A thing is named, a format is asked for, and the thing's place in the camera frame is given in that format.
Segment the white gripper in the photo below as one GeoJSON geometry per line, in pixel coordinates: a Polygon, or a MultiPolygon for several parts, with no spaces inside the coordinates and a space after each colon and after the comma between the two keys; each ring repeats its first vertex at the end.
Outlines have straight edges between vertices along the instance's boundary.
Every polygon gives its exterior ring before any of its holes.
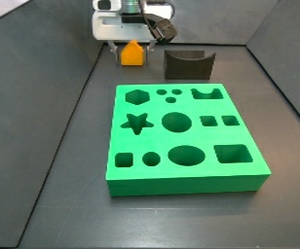
{"type": "Polygon", "coordinates": [[[119,63],[117,46],[113,41],[150,41],[147,52],[154,52],[155,39],[150,22],[166,18],[171,21],[174,5],[168,0],[92,0],[92,34],[96,40],[107,41],[119,63]]]}

